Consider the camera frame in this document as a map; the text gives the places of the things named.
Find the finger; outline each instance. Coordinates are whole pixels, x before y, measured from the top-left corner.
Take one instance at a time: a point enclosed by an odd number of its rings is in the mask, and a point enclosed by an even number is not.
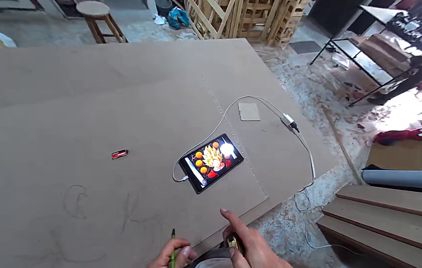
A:
[[[183,250],[183,248],[180,248],[180,249],[175,250],[175,256],[178,256],[179,253],[181,253],[182,250]],[[196,259],[196,258],[197,258],[197,253],[194,251],[193,248],[191,248],[190,255],[188,256],[188,259],[190,259],[191,262],[192,262],[192,260],[193,259]]]
[[[190,254],[191,254],[191,247],[190,246],[184,247],[181,250],[181,252],[178,254],[178,256],[176,257],[175,267],[183,268],[184,266],[190,264],[191,262]]]
[[[163,249],[160,251],[156,260],[160,265],[166,266],[168,265],[168,261],[169,261],[169,258],[171,257],[171,253],[173,253],[173,250],[180,247],[189,246],[189,245],[191,245],[191,242],[186,239],[182,239],[182,238],[170,239],[166,243],[166,245],[163,247]]]
[[[234,231],[238,234],[238,236],[241,238],[242,242],[245,245],[250,244],[251,235],[249,232],[249,228],[244,224],[241,219],[239,219],[236,214],[232,213],[229,210],[221,209],[221,215],[226,218],[226,220],[231,223]]]
[[[232,227],[231,224],[229,224],[226,229],[224,229],[224,231],[222,231],[222,240],[226,241],[226,236],[228,236],[228,234],[231,234],[232,232],[234,232],[234,227]]]
[[[235,247],[231,247],[229,249],[229,253],[231,254],[231,261],[233,268],[250,268],[249,262],[244,256],[241,254],[239,250]]]

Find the charging cable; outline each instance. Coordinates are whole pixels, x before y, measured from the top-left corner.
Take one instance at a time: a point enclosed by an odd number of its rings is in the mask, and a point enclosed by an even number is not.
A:
[[[352,252],[352,253],[355,253],[355,254],[357,254],[357,255],[363,255],[363,254],[360,254],[360,253],[356,253],[356,252],[354,252],[354,251],[352,251],[351,249],[349,249],[349,248],[347,248],[347,247],[344,247],[344,246],[341,246],[341,245],[336,245],[336,244],[329,244],[329,245],[325,245],[325,246],[321,246],[321,247],[314,247],[314,246],[312,246],[311,244],[310,244],[310,241],[309,241],[309,238],[308,238],[308,232],[307,232],[307,222],[309,221],[309,219],[308,219],[308,214],[309,214],[309,212],[310,212],[310,208],[311,208],[311,206],[310,206],[310,198],[309,198],[309,192],[307,191],[307,188],[308,187],[310,187],[310,186],[312,186],[313,184],[314,184],[314,182],[315,182],[315,179],[316,179],[316,175],[315,175],[315,165],[314,165],[314,162],[313,162],[313,157],[312,157],[312,153],[310,152],[310,149],[309,149],[309,145],[307,144],[307,142],[305,141],[305,138],[303,137],[303,135],[300,133],[300,131],[299,131],[299,128],[297,127],[297,123],[292,119],[292,117],[290,117],[290,115],[288,115],[288,114],[286,114],[286,113],[283,113],[281,110],[279,110],[279,108],[277,108],[276,106],[274,106],[270,101],[268,101],[268,100],[266,100],[266,99],[264,99],[264,98],[262,98],[262,97],[257,97],[257,96],[251,96],[251,95],[248,95],[248,96],[244,96],[244,97],[240,97],[240,98],[238,98],[238,99],[236,99],[235,101],[233,101],[227,108],[226,108],[226,110],[224,111],[224,113],[222,114],[222,117],[221,117],[221,120],[219,121],[219,123],[218,123],[218,125],[214,128],[214,130],[211,132],[211,134],[209,134],[202,142],[200,142],[200,143],[198,143],[198,144],[196,144],[195,146],[193,146],[192,148],[190,148],[189,150],[187,150],[184,154],[182,154],[179,158],[178,158],[178,160],[176,161],[176,163],[173,165],[173,171],[172,171],[172,177],[173,177],[173,180],[175,181],[175,182],[183,182],[183,181],[185,181],[185,180],[187,180],[188,179],[188,176],[185,176],[184,178],[182,178],[181,180],[177,180],[177,179],[175,179],[175,167],[176,167],[176,165],[178,164],[178,162],[179,162],[179,160],[183,157],[183,156],[185,156],[185,155],[187,155],[190,151],[192,151],[193,149],[195,149],[196,147],[198,147],[198,146],[200,146],[202,143],[204,143],[204,142],[206,142],[206,140],[209,138],[209,137],[211,137],[213,134],[214,134],[214,132],[216,132],[216,130],[218,129],[218,127],[221,125],[221,123],[222,123],[222,121],[224,120],[224,116],[226,115],[226,113],[228,112],[228,110],[229,110],[229,108],[234,104],[234,103],[236,103],[236,101],[238,101],[238,100],[240,100],[240,99],[244,99],[244,98],[253,98],[253,99],[256,99],[256,100],[259,100],[260,102],[262,102],[267,108],[269,108],[271,111],[273,111],[273,113],[275,113],[276,114],[276,116],[278,116],[279,118],[280,118],[280,120],[282,121],[282,123],[284,123],[284,125],[285,126],[288,126],[288,127],[291,127],[292,129],[295,129],[295,132],[294,132],[294,134],[298,137],[298,139],[300,140],[300,142],[302,143],[302,145],[305,147],[305,149],[307,150],[307,152],[309,153],[309,158],[310,158],[310,167],[311,167],[311,169],[312,169],[312,182],[309,184],[309,185],[307,185],[307,186],[305,186],[302,190],[300,190],[300,191],[298,191],[297,193],[296,193],[296,195],[294,196],[294,202],[295,202],[295,207],[297,208],[297,210],[299,210],[300,212],[302,212],[302,213],[304,213],[305,214],[305,224],[304,224],[304,232],[305,232],[305,241],[307,242],[307,244],[309,245],[309,247],[311,247],[311,248],[313,248],[313,249],[320,249],[320,248],[325,248],[325,247],[331,247],[331,246],[338,246],[338,247],[343,247],[343,248],[345,248],[346,250],[348,250],[348,251],[350,251],[350,252]],[[279,113],[276,113],[271,107],[269,107],[267,104],[270,104],[272,107],[274,107]],[[307,208],[304,210],[304,209],[300,209],[299,207],[298,207],[298,205],[297,205],[297,201],[296,201],[296,199],[295,199],[295,197],[297,196],[297,194],[303,194],[304,196],[305,196],[305,198],[307,199]]]

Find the wooden stool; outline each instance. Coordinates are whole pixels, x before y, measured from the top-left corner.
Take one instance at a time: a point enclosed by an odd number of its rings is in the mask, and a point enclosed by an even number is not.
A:
[[[85,21],[97,44],[106,44],[105,36],[114,36],[119,43],[128,43],[120,27],[110,15],[110,8],[106,4],[96,1],[83,1],[77,4],[76,9],[85,17]],[[105,21],[113,34],[103,34],[96,21]]]

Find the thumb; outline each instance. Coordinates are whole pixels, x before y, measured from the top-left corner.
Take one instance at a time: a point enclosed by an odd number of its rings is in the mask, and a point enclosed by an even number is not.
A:
[[[189,246],[184,247],[176,257],[176,268],[183,268],[190,264],[192,260],[189,259],[191,248]]]
[[[235,247],[229,248],[229,254],[231,254],[233,268],[250,268],[247,259],[245,259],[241,252]]]

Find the white cable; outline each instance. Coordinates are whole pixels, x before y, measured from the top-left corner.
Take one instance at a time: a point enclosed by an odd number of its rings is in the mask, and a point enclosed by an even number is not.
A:
[[[313,249],[321,249],[321,248],[325,248],[325,247],[332,247],[332,246],[337,246],[337,247],[343,247],[343,248],[345,248],[346,250],[348,250],[348,251],[350,251],[351,253],[354,253],[354,254],[357,254],[357,255],[360,255],[360,256],[363,256],[363,254],[361,254],[361,253],[356,253],[355,251],[353,251],[353,250],[351,250],[351,249],[349,249],[349,248],[347,248],[347,247],[344,247],[344,246],[342,246],[342,245],[337,245],[337,244],[328,244],[328,245],[325,245],[325,246],[320,246],[320,247],[314,247],[314,246],[312,246],[311,244],[310,244],[310,241],[309,241],[309,237],[308,237],[308,232],[307,232],[307,223],[309,222],[309,213],[310,213],[310,198],[309,198],[309,192],[307,191],[307,189],[306,188],[304,188],[303,189],[303,191],[301,191],[301,192],[298,192],[298,194],[303,194],[304,196],[305,196],[305,198],[307,198],[307,209],[306,210],[303,210],[303,209],[300,209],[298,206],[297,206],[297,202],[295,201],[295,197],[294,197],[294,202],[295,202],[295,206],[296,206],[296,208],[297,208],[297,210],[299,210],[300,212],[303,212],[303,213],[305,213],[305,222],[304,222],[304,232],[305,232],[305,241],[307,242],[307,244],[309,245],[309,247],[311,247],[311,248],[313,248]]]
[[[264,105],[266,105],[267,106],[267,104],[265,103],[265,102],[263,102],[262,100],[264,100],[264,101],[266,101],[267,103],[269,103],[270,105],[272,105],[272,107],[274,107],[277,111],[279,111],[279,113],[281,113],[282,114],[282,116],[285,116],[285,114],[281,111],[281,110],[279,110],[279,108],[277,108],[276,106],[274,106],[270,101],[268,101],[268,100],[266,100],[266,99],[264,99],[264,98],[262,98],[262,97],[257,97],[257,96],[250,96],[250,95],[248,95],[248,96],[244,96],[244,97],[240,97],[240,98],[238,98],[238,99],[236,99],[235,101],[233,101],[227,108],[226,108],[226,110],[224,111],[224,113],[222,114],[222,117],[221,117],[221,120],[219,121],[219,123],[218,123],[218,125],[215,127],[215,129],[211,132],[211,134],[209,134],[202,142],[200,142],[200,143],[198,143],[198,144],[196,144],[195,146],[193,146],[192,148],[190,148],[189,150],[187,150],[183,155],[181,155],[179,158],[178,158],[178,160],[176,161],[176,163],[173,165],[173,171],[172,171],[172,177],[173,177],[173,180],[175,181],[175,182],[183,182],[183,181],[185,181],[185,180],[187,180],[188,178],[187,177],[185,177],[185,178],[183,178],[183,179],[181,179],[181,180],[177,180],[177,179],[175,179],[175,167],[176,167],[176,165],[178,164],[178,162],[179,162],[179,160],[183,157],[183,156],[185,156],[186,154],[188,154],[190,151],[192,151],[194,148],[196,148],[196,147],[198,147],[199,145],[201,145],[202,143],[204,143],[209,137],[211,137],[213,134],[214,134],[214,132],[218,129],[218,127],[221,125],[221,123],[222,123],[222,120],[224,119],[224,116],[226,115],[226,113],[228,112],[228,110],[229,110],[229,108],[234,104],[234,103],[236,103],[236,101],[238,101],[238,100],[240,100],[240,99],[244,99],[244,98],[254,98],[254,99],[256,99],[256,100],[259,100],[260,102],[262,102]],[[313,157],[312,157],[312,153],[310,152],[310,149],[309,149],[309,146],[308,146],[308,144],[307,144],[307,141],[305,141],[305,138],[303,137],[303,135],[300,133],[300,132],[297,132],[297,131],[293,131],[294,132],[294,134],[298,137],[298,139],[299,139],[299,141],[302,143],[302,145],[305,147],[305,149],[307,150],[307,152],[309,153],[309,158],[310,158],[310,167],[311,167],[311,169],[312,169],[312,182],[309,184],[309,185],[307,185],[307,186],[305,186],[302,190],[300,190],[300,191],[298,191],[297,192],[297,194],[303,194],[304,196],[305,196],[305,198],[307,198],[307,209],[306,210],[303,210],[303,209],[300,209],[299,208],[299,206],[297,205],[297,201],[296,201],[296,198],[294,197],[294,203],[295,203],[295,207],[297,208],[297,210],[299,210],[300,212],[302,212],[302,213],[305,213],[305,223],[304,223],[304,232],[305,232],[305,241],[307,242],[307,244],[309,245],[309,247],[311,247],[311,248],[313,248],[313,249],[321,249],[321,248],[325,248],[325,247],[332,247],[332,246],[337,246],[337,247],[343,247],[343,248],[345,248],[346,250],[348,250],[348,251],[350,251],[350,252],[352,252],[352,253],[354,253],[354,254],[357,254],[357,255],[361,255],[361,256],[363,256],[363,254],[360,254],[360,253],[356,253],[356,252],[354,252],[353,250],[351,250],[351,249],[349,249],[349,248],[347,248],[347,247],[344,247],[344,246],[341,246],[341,245],[336,245],[336,244],[329,244],[329,245],[325,245],[325,246],[320,246],[320,247],[314,247],[314,246],[312,246],[311,244],[310,244],[310,241],[309,241],[309,237],[308,237],[308,232],[307,232],[307,222],[309,221],[308,220],[308,215],[309,215],[309,212],[310,212],[310,198],[309,198],[309,192],[307,191],[307,188],[308,187],[310,187],[310,186],[312,186],[313,184],[314,184],[314,182],[315,182],[315,179],[316,179],[316,174],[315,174],[315,164],[314,164],[314,162],[313,162]]]
[[[224,116],[226,115],[226,113],[228,112],[228,110],[229,110],[229,108],[234,104],[234,103],[236,103],[236,101],[238,101],[238,100],[240,100],[240,99],[244,99],[244,98],[253,98],[253,99],[256,99],[256,100],[259,100],[260,102],[262,102],[264,105],[266,105],[267,106],[267,104],[265,103],[265,102],[263,102],[262,100],[264,100],[264,101],[266,101],[267,103],[269,103],[270,105],[272,105],[275,109],[277,109],[277,111],[279,111],[279,113],[282,113],[280,110],[279,110],[279,108],[277,108],[277,107],[275,107],[272,103],[270,103],[270,101],[268,101],[268,100],[266,100],[266,99],[264,99],[264,98],[262,98],[262,97],[257,97],[257,96],[250,96],[250,95],[248,95],[248,96],[244,96],[244,97],[240,97],[240,98],[238,98],[238,99],[236,99],[235,101],[233,101],[227,108],[226,108],[226,111],[224,111],[224,113],[222,114],[222,117],[221,117],[221,120],[219,121],[219,123],[218,123],[218,125],[216,126],[216,128],[211,132],[211,134],[209,134],[209,136],[207,136],[202,142],[200,142],[200,143],[198,143],[198,144],[196,144],[195,146],[193,146],[193,147],[191,147],[189,150],[187,150],[183,155],[181,155],[179,158],[178,158],[178,160],[176,161],[176,163],[173,165],[173,171],[172,171],[172,173],[171,173],[171,176],[172,176],[172,178],[173,178],[173,180],[175,181],[175,182],[184,182],[185,180],[187,180],[188,178],[183,178],[183,179],[180,179],[180,180],[177,180],[177,179],[175,179],[175,167],[176,167],[176,165],[178,164],[178,162],[179,162],[179,160],[183,157],[183,156],[185,156],[186,154],[188,154],[190,151],[192,151],[194,148],[196,148],[196,147],[198,147],[199,145],[201,145],[202,143],[204,143],[209,137],[211,137],[211,135],[213,135],[214,134],[214,132],[216,132],[216,130],[218,129],[218,127],[221,125],[221,123],[222,123],[222,120],[224,119]]]

